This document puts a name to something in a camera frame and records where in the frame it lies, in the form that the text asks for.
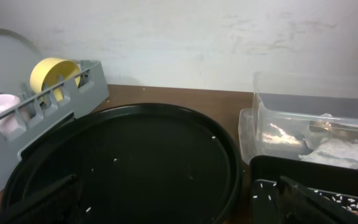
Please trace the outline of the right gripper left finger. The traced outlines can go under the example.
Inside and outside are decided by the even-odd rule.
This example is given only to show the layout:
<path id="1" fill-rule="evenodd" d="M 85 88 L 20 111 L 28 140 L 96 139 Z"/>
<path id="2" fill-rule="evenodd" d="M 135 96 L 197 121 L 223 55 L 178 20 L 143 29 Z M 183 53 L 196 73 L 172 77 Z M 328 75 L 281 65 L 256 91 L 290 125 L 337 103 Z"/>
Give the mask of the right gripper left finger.
<path id="1" fill-rule="evenodd" d="M 82 182 L 68 175 L 0 211 L 0 224 L 79 223 Z"/>

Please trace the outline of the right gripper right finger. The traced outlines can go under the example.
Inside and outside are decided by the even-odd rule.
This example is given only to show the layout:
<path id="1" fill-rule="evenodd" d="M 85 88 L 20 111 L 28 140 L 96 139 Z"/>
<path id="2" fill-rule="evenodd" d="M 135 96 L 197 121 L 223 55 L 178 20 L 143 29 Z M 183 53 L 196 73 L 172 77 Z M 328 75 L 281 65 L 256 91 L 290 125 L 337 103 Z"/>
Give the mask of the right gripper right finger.
<path id="1" fill-rule="evenodd" d="M 286 176 L 277 181 L 275 206 L 279 223 L 358 224 L 358 215 Z"/>

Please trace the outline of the peanut shells and rice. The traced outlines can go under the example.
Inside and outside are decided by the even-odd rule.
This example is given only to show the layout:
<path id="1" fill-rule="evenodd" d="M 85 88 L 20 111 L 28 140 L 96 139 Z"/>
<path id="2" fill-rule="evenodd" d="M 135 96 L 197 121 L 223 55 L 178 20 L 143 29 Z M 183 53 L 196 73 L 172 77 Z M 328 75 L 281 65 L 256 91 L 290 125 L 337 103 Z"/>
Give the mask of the peanut shells and rice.
<path id="1" fill-rule="evenodd" d="M 278 210 L 274 203 L 276 182 L 257 180 L 251 184 L 252 223 L 279 224 Z M 327 200 L 339 204 L 343 209 L 358 215 L 358 197 L 334 193 L 322 189 L 311 190 Z"/>

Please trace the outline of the pink plastic cup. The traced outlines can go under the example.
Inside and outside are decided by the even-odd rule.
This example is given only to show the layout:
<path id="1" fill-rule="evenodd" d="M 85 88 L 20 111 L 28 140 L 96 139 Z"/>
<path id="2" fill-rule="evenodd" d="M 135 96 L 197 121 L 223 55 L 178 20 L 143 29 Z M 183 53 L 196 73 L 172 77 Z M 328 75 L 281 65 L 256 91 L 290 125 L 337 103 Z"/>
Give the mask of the pink plastic cup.
<path id="1" fill-rule="evenodd" d="M 15 105 L 18 105 L 20 102 L 21 99 L 18 96 L 0 94 L 0 114 Z M 18 126 L 19 125 L 14 113 L 4 117 L 3 119 L 0 119 L 0 132 L 5 137 L 17 129 Z"/>

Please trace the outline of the yellow bowl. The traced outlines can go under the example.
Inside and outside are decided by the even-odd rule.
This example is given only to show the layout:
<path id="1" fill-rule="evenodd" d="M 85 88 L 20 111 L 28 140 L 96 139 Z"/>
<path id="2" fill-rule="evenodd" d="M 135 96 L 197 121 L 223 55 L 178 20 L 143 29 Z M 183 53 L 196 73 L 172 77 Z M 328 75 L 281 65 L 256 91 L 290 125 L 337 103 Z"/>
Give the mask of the yellow bowl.
<path id="1" fill-rule="evenodd" d="M 72 60 L 61 58 L 45 58 L 40 61 L 30 75 L 30 87 L 35 93 L 40 93 L 46 87 L 51 87 L 59 82 L 59 76 L 64 80 L 74 77 L 81 70 Z"/>

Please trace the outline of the grey round plate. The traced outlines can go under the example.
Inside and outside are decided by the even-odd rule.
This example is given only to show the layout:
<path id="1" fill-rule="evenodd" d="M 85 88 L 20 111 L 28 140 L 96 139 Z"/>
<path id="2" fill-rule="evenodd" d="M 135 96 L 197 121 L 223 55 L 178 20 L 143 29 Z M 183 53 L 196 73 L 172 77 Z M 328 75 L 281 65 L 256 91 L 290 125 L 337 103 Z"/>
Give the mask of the grey round plate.
<path id="1" fill-rule="evenodd" d="M 30 75 L 45 58 L 41 51 L 24 36 L 0 28 L 0 94 L 28 98 Z"/>

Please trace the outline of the grey dishwasher rack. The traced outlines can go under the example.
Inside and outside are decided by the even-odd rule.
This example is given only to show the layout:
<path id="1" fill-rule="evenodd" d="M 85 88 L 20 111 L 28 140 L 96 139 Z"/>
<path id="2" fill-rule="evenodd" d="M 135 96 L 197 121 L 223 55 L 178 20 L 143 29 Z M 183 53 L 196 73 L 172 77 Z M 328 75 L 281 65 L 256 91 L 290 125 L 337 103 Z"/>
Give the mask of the grey dishwasher rack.
<path id="1" fill-rule="evenodd" d="M 85 76 L 78 87 L 75 78 L 58 82 L 0 114 L 0 191 L 21 161 L 21 153 L 64 119 L 78 119 L 92 112 L 109 96 L 100 61 L 82 60 Z"/>

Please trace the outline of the rectangular black tray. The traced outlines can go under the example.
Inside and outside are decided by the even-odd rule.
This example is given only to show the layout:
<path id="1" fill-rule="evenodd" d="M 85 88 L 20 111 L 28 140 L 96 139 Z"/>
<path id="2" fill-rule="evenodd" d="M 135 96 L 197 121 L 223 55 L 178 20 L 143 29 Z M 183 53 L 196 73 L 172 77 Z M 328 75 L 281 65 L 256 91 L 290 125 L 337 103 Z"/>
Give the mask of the rectangular black tray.
<path id="1" fill-rule="evenodd" d="M 358 223 L 358 170 L 257 156 L 250 174 L 254 223 Z"/>

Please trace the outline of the crumpled white tissue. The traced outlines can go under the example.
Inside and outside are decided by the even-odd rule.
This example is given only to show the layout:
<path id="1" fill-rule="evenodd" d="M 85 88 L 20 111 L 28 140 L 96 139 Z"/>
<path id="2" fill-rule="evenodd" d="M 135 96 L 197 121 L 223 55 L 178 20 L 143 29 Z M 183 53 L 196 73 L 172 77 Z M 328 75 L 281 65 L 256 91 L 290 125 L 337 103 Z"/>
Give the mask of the crumpled white tissue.
<path id="1" fill-rule="evenodd" d="M 310 153 L 300 154 L 301 161 L 358 170 L 358 123 L 326 113 L 303 118 L 302 125 Z"/>

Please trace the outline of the round black tray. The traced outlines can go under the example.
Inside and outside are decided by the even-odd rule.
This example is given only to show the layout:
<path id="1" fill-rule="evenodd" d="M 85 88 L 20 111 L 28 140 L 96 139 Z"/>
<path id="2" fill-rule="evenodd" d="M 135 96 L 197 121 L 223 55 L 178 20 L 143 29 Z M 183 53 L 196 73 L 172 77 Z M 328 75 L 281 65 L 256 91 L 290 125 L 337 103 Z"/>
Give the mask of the round black tray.
<path id="1" fill-rule="evenodd" d="M 1 200 L 8 208 L 67 175 L 83 184 L 85 223 L 222 223 L 241 188 L 239 150 L 215 120 L 139 103 L 86 115 L 25 151 Z"/>

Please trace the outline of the clear plastic bin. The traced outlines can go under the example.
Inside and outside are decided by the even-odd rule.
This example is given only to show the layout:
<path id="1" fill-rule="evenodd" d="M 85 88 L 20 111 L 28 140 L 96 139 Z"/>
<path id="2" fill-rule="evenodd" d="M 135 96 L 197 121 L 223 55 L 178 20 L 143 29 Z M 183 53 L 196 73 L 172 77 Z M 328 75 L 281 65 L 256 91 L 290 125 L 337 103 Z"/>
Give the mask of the clear plastic bin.
<path id="1" fill-rule="evenodd" d="M 255 72 L 239 115 L 242 160 L 272 156 L 358 170 L 358 78 Z"/>

